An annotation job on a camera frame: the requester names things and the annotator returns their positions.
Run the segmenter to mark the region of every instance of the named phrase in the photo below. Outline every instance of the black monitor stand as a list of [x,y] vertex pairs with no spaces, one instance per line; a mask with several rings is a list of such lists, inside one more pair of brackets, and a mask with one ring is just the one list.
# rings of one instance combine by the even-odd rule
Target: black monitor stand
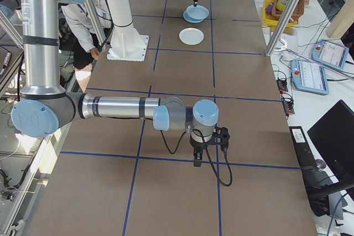
[[[316,216],[332,216],[334,208],[341,197],[340,191],[354,186],[354,180],[333,183],[326,172],[303,170],[303,179],[308,194],[311,209]],[[342,205],[336,210],[335,218],[343,219],[342,207],[347,202],[342,199]]]

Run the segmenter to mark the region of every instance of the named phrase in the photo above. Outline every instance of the table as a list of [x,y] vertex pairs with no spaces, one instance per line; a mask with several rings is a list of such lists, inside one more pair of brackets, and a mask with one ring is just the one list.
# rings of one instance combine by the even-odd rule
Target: table
[[[187,138],[169,155],[150,121],[80,120],[27,235],[316,235],[253,1],[200,0],[210,16],[193,25],[182,18],[191,0],[129,1],[149,35],[145,61],[101,58],[88,93],[215,101],[234,183],[220,186],[205,159],[194,168]],[[201,44],[178,39],[188,27],[204,32]],[[227,181],[220,151],[210,153]]]
[[[257,6],[259,18],[262,21],[263,20],[263,13],[262,13],[263,0],[254,0],[254,1]],[[323,12],[318,1],[310,0],[310,3],[308,5],[305,5],[304,15],[299,19],[298,26],[307,27],[313,24],[324,22],[323,25],[325,27],[328,27],[330,24],[328,23],[328,20],[326,20],[326,18],[327,18],[326,14]],[[326,30],[322,31],[321,28],[317,32],[318,28],[321,28],[321,26],[315,25],[309,28],[294,27],[292,31],[287,31],[288,33],[290,33],[290,35],[297,36],[297,39],[296,37],[295,39],[292,39],[288,36],[288,40],[290,40],[291,42],[290,47],[295,51],[302,53],[304,56],[311,56],[311,52],[315,44],[310,44],[308,47],[306,46],[300,47],[300,46],[308,43],[315,43],[317,38],[319,38],[319,40],[330,39],[326,35]],[[270,28],[264,28],[264,29],[265,29],[264,31],[265,36],[267,36],[268,34],[267,30],[269,30]],[[342,44],[340,40],[334,40],[333,42]],[[279,66],[280,71],[283,71],[288,77],[290,77],[290,70],[286,66],[280,63],[279,54],[273,53],[271,59],[273,64]],[[347,60],[353,62],[350,55],[348,56]],[[346,64],[344,71],[354,72],[354,66]],[[342,78],[342,76],[339,76],[327,70],[326,70],[326,75],[327,78],[331,78],[331,79]],[[311,147],[311,151],[313,152],[316,159],[321,159],[321,156],[318,153],[318,151],[315,149],[313,143],[311,142],[307,134],[307,131],[340,99],[344,100],[351,109],[354,109],[354,100],[353,100],[354,83],[352,81],[348,80],[342,82],[329,82],[329,89],[330,89],[330,94],[326,96],[320,96],[313,93],[302,92],[302,91],[297,91],[296,89],[292,89],[293,99],[295,103],[294,106],[295,115],[289,117],[288,124],[289,126],[299,126],[299,125],[302,126],[305,132],[305,136]],[[325,171],[329,176],[333,175],[330,169],[326,168]],[[333,182],[337,181],[335,177],[332,177],[331,179],[333,180]],[[346,207],[346,209],[352,211],[354,209],[353,200],[351,200],[349,196],[346,196],[345,199],[346,201],[348,201],[348,207]],[[340,231],[353,234],[354,217],[348,213],[344,213],[343,215],[344,215],[343,223],[345,225],[340,227]],[[318,223],[324,223],[326,225],[329,223],[329,217],[320,217],[320,218],[315,217],[315,220]]]

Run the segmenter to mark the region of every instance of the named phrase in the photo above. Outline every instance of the black cable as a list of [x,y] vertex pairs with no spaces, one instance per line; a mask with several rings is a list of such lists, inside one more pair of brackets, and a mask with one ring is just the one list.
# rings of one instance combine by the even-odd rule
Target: black cable
[[111,35],[113,29],[114,29],[114,24],[112,23],[111,28],[110,28],[110,30],[109,30],[109,32],[108,32],[108,34],[107,34],[105,40],[103,41],[102,45],[100,46],[100,49],[99,49],[100,51],[102,51],[102,48],[106,45],[107,40],[108,40],[108,38],[110,37],[110,35]]
[[1,113],[1,114],[10,114],[11,112],[9,112],[9,113],[4,113],[4,110],[5,110],[7,107],[9,107],[10,104],[12,104],[12,103],[13,103],[13,102],[9,102],[4,108],[1,109],[0,113]]
[[160,133],[161,133],[162,138],[163,138],[163,140],[164,140],[165,146],[166,146],[166,148],[168,149],[168,152],[170,152],[170,154],[175,154],[175,153],[177,152],[177,150],[178,150],[179,144],[180,144],[181,141],[182,141],[182,138],[184,137],[184,135],[185,135],[187,132],[184,131],[184,132],[182,133],[182,135],[180,136],[180,138],[179,138],[179,140],[178,140],[178,142],[177,142],[177,145],[176,145],[176,148],[175,148],[174,151],[171,151],[170,148],[168,147],[167,141],[166,141],[166,139],[165,139],[165,135],[164,135],[164,133],[162,132],[162,130],[160,130]]
[[284,66],[286,66],[288,69],[291,70],[291,67],[288,66],[286,63],[284,63],[284,61],[282,61],[282,58],[283,58],[283,56],[279,59],[279,62],[282,63]]
[[98,15],[97,12],[96,12],[96,15],[97,15],[98,17],[100,17],[101,19],[108,20],[109,22],[112,22],[112,21],[113,21],[112,19],[107,19],[107,18],[105,18],[105,17],[103,17],[103,16]]
[[38,150],[36,150],[36,151],[34,152],[34,154],[32,155],[31,161],[28,163],[28,165],[26,166],[26,168],[23,170],[21,179],[20,179],[20,181],[18,182],[18,184],[14,185],[14,186],[11,186],[10,188],[8,188],[9,190],[13,190],[14,188],[15,188],[15,189],[19,189],[19,188],[21,187],[21,185],[22,185],[22,183],[23,183],[23,181],[24,181],[24,179],[25,179],[25,177],[26,177],[26,174],[27,174],[27,172],[29,171],[29,168],[31,167],[32,162],[33,162],[33,160],[34,160],[34,158],[35,158],[37,152],[38,152]]
[[223,155],[224,155],[224,158],[225,158],[225,162],[226,162],[228,171],[229,171],[229,173],[230,173],[230,181],[229,181],[229,183],[224,183],[223,181],[221,181],[220,176],[219,176],[219,174],[217,173],[217,171],[216,171],[216,169],[215,169],[215,167],[214,167],[214,163],[213,163],[212,160],[211,160],[211,157],[210,157],[210,154],[209,154],[209,151],[208,151],[208,147],[207,147],[207,144],[206,144],[206,142],[205,142],[205,139],[204,139],[204,136],[203,136],[202,132],[201,132],[200,130],[198,130],[198,129],[193,129],[193,132],[194,132],[194,131],[197,131],[197,132],[200,134],[200,137],[201,137],[201,139],[202,139],[202,141],[203,141],[203,144],[204,144],[204,146],[205,146],[204,148],[205,148],[206,155],[207,155],[207,157],[208,157],[209,163],[210,163],[210,165],[211,165],[211,168],[212,168],[212,170],[213,170],[213,172],[214,172],[214,174],[215,174],[215,177],[217,178],[218,182],[219,182],[221,185],[226,186],[226,187],[231,186],[231,185],[232,185],[232,171],[231,171],[231,168],[230,168],[230,164],[228,163],[228,160],[227,160],[227,150],[224,150],[224,151],[223,151]]
[[3,184],[4,184],[5,188],[10,187],[9,181],[11,180],[11,178],[9,180],[7,179],[9,176],[7,175],[7,173],[3,169],[0,169],[0,175],[2,176]]
[[327,180],[328,178],[334,177],[336,176],[335,174],[331,175],[331,176],[327,176],[326,178],[323,178],[321,181],[318,182],[318,184],[322,183],[324,180]]
[[280,97],[282,98],[282,101],[285,101],[288,105],[289,105],[289,108],[292,109],[294,107],[294,99],[293,99],[293,96],[286,93],[286,92],[283,92]]
[[140,119],[138,117],[107,117],[111,119],[118,119],[118,120],[135,120],[135,119]]
[[349,75],[354,75],[354,73],[350,73],[350,72],[347,72],[347,71],[341,71],[341,72],[343,72],[343,73],[347,73],[347,74],[349,74]]
[[287,80],[288,78],[287,78],[287,75],[283,72],[283,71],[280,71],[280,70],[273,70],[273,72],[277,72],[277,73],[282,73],[284,76],[285,76],[285,78],[281,78],[281,80]]
[[344,81],[344,80],[348,80],[348,78],[343,78],[341,80],[329,80],[329,79],[327,79],[327,81]]
[[332,17],[334,17],[334,15],[329,16],[328,18],[325,18],[322,22],[319,22],[319,23],[316,23],[316,24],[312,24],[310,26],[294,26],[294,28],[310,28],[312,26],[320,25],[320,24],[322,24],[323,22],[325,22],[326,20],[328,20],[329,18],[332,18]]
[[348,213],[348,214],[352,214],[352,215],[354,215],[354,212],[351,212],[351,211],[346,210],[346,209],[344,209],[344,208],[343,208],[343,212],[344,212],[344,213]]
[[330,225],[328,226],[328,230],[327,230],[327,235],[326,236],[329,236],[330,235],[330,231],[331,231],[331,227],[332,227],[332,222],[333,222],[333,219],[336,215],[336,211],[337,211],[337,208],[338,208],[338,205],[339,203],[342,201],[342,199],[348,195],[348,193],[345,193],[344,195],[341,196],[341,198],[339,198],[338,202],[336,203],[336,206],[334,208],[334,211],[333,211],[333,214],[332,214],[332,217],[331,217],[331,221],[330,221]]
[[[340,40],[341,38],[338,38],[338,39],[330,39],[330,40],[324,40],[324,41],[335,41],[335,40]],[[309,43],[309,44],[304,44],[304,45],[298,45],[298,47],[304,47],[304,46],[308,46],[308,45],[310,45],[310,44],[318,44],[319,42],[318,42],[318,40],[317,40],[317,42],[315,42],[315,43]]]
[[4,46],[0,45],[0,47],[1,47],[2,49],[6,50],[7,52],[11,53],[11,51],[8,50],[8,49],[6,49]]
[[8,128],[15,128],[15,126],[13,125],[12,121],[11,121],[11,124],[10,124],[10,121],[11,121],[11,116],[9,116],[9,119],[7,119],[7,127]]
[[[333,6],[330,8],[330,10],[328,11],[327,17],[328,17],[328,15],[330,14],[330,12],[331,12],[331,10],[332,10],[333,7],[334,7],[334,5],[333,5]],[[326,26],[322,29],[320,35],[317,37],[316,43],[319,41],[320,36],[322,35],[322,33],[323,33],[323,31],[325,30]]]
[[24,51],[21,53],[21,60],[18,66],[18,73],[17,73],[17,101],[20,101],[20,76],[21,76],[21,68],[24,60]]

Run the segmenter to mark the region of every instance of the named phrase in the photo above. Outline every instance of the white table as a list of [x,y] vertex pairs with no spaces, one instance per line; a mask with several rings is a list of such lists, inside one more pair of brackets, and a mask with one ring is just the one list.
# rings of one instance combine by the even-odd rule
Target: white table
[[[263,20],[263,11],[262,11],[263,0],[254,0],[254,1],[257,6],[259,18],[262,24],[264,25],[263,28],[264,36],[267,41],[267,39],[269,40],[270,28],[267,27],[267,25],[264,23]],[[320,23],[325,19],[326,19],[326,14],[323,12],[318,1],[310,0],[310,3],[305,5],[304,15],[299,19],[299,25],[297,26],[302,26],[302,27],[310,26],[313,24]],[[328,20],[324,21],[322,25],[328,27],[330,23],[327,24],[327,22]],[[304,56],[310,56],[311,51],[314,48],[315,44],[310,44],[307,48],[306,46],[298,47],[298,45],[300,46],[308,43],[315,43],[319,34],[320,34],[319,40],[330,39],[326,34],[326,29],[322,31],[322,28],[323,27],[320,25],[315,25],[309,28],[293,28],[293,30],[290,31],[290,37],[293,36],[294,38],[293,39],[288,38],[288,41],[290,41],[289,47],[291,49],[296,49],[295,51],[302,53]],[[333,42],[342,44],[340,40],[334,40]],[[279,70],[283,71],[287,75],[287,77],[290,77],[290,69],[284,66],[279,61],[279,59],[280,59],[279,54],[273,53],[273,55],[271,56],[272,63],[279,66]],[[350,55],[348,56],[347,61],[353,61]],[[354,65],[346,64],[344,67],[344,71],[353,73]],[[342,76],[330,72],[328,70],[326,70],[326,76],[327,78],[330,79],[343,78]],[[318,151],[315,149],[313,143],[311,142],[307,134],[307,131],[340,99],[344,100],[344,102],[351,109],[354,110],[354,82],[350,80],[340,81],[340,82],[329,82],[330,94],[326,96],[316,95],[309,92],[297,91],[296,89],[294,89],[294,87],[292,87],[291,89],[292,89],[292,94],[294,99],[295,115],[289,117],[288,124],[289,126],[296,126],[296,125],[302,126],[305,136],[309,142],[309,145],[311,147],[311,150],[315,158],[321,159],[321,156],[318,153]],[[328,167],[325,169],[325,171],[329,176],[333,175],[333,173]],[[332,177],[331,179],[333,182],[337,181],[336,177]],[[351,200],[349,196],[346,196],[345,200],[348,202],[348,206],[345,208],[349,211],[354,212],[353,200]],[[340,223],[344,223],[344,225],[339,227],[340,232],[354,234],[354,216],[349,213],[343,213],[343,215],[344,215],[344,221]],[[325,227],[328,226],[330,221],[330,217],[328,216],[322,216],[322,217],[314,216],[314,218],[316,223],[322,223],[325,225]]]

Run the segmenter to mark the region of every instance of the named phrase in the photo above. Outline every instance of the blue tape grid line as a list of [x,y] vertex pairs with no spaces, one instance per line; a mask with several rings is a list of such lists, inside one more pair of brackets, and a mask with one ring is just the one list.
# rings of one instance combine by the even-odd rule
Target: blue tape grid line
[[[173,161],[173,162],[184,162],[193,163],[193,160],[186,159],[173,159],[173,158],[159,158],[159,157],[148,157],[148,156],[132,156],[132,155],[120,155],[120,154],[109,154],[109,153],[92,153],[92,152],[81,152],[81,151],[68,151],[64,150],[60,152],[61,154],[70,155],[84,155],[84,156],[100,156],[100,157],[113,157],[113,158],[123,158],[123,159],[139,159],[139,160],[160,160],[160,161]],[[209,161],[202,161],[203,164],[209,164]],[[226,162],[213,161],[216,165],[226,165]],[[257,168],[268,168],[268,169],[283,169],[283,170],[301,170],[300,167],[295,166],[280,166],[280,165],[266,165],[266,164],[249,164],[249,163],[237,163],[229,162],[231,166],[240,167],[257,167]]]
[[157,15],[132,15],[133,17],[151,17],[151,18],[168,18],[168,19],[184,19],[183,17],[174,17],[174,16],[157,16]]
[[[109,88],[87,88],[88,90],[94,91],[113,91],[113,92],[128,92],[128,93],[149,93],[147,91],[130,91],[130,90],[115,90]],[[168,92],[154,92],[151,91],[150,94],[154,95],[166,95],[166,96],[187,96],[187,97],[200,97],[200,98],[216,98],[216,99],[238,99],[242,101],[261,101],[261,102],[282,102],[279,99],[255,99],[255,98],[242,98],[242,97],[228,97],[228,96],[211,96],[211,95],[195,95],[195,94],[184,94],[184,93],[168,93]]]
[[233,19],[233,22],[259,22],[259,20]]
[[164,24],[164,21],[165,21],[165,14],[166,14],[167,1],[168,1],[168,0],[166,0],[166,2],[165,2],[164,14],[163,14],[163,17],[162,17],[162,24]]
[[[148,48],[147,50],[156,50],[156,48]],[[191,53],[214,53],[214,54],[230,54],[230,55],[262,55],[261,53],[247,53],[247,52],[218,52],[218,51],[198,51],[198,50],[179,50],[179,49],[166,49],[160,48],[161,51],[174,51],[174,52],[191,52]]]
[[1,37],[0,37],[0,40],[6,35],[6,33],[4,33]]
[[155,71],[155,69],[156,69],[157,57],[159,55],[160,41],[161,41],[161,35],[159,36],[159,41],[157,43],[157,49],[156,49],[156,54],[155,54],[155,62],[154,62],[153,71]]
[[[150,97],[150,94],[151,94],[151,86],[149,87],[148,97]],[[136,157],[135,166],[134,166],[134,173],[133,173],[133,178],[132,178],[131,190],[129,192],[129,200],[128,200],[128,205],[127,205],[126,218],[124,220],[124,227],[123,227],[122,236],[126,235],[128,218],[129,218],[129,210],[130,210],[130,207],[131,207],[131,202],[132,202],[132,197],[133,197],[133,190],[134,190],[134,183],[135,183],[135,178],[136,178],[137,170],[138,170],[139,155],[140,155],[140,150],[141,150],[141,147],[142,147],[142,140],[143,140],[143,135],[144,135],[145,123],[146,123],[146,120],[143,121],[142,131],[141,131],[141,134],[140,134],[139,147],[138,147],[137,157]]]
[[211,32],[211,57],[212,57],[212,85],[215,88],[215,61],[214,61],[214,35],[212,31],[212,8],[210,0],[210,32]]

